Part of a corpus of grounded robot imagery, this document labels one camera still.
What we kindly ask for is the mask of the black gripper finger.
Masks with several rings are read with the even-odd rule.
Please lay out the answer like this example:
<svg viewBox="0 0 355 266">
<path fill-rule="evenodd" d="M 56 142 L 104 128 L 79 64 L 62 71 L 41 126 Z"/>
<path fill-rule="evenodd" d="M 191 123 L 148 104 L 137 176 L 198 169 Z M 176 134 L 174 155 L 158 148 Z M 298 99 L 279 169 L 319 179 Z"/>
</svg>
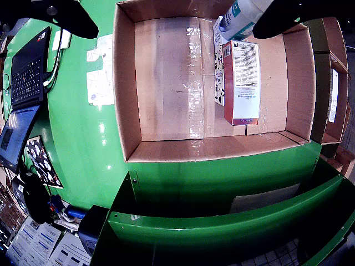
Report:
<svg viewBox="0 0 355 266">
<path fill-rule="evenodd" d="M 1 32 L 9 32 L 22 18 L 52 23 L 86 39 L 94 39 L 99 33 L 78 1 L 1 1 Z"/>
<path fill-rule="evenodd" d="M 335 17 L 341 28 L 354 30 L 354 1 L 273 1 L 255 24 L 253 35 L 272 38 L 300 23 L 326 17 Z"/>
</svg>

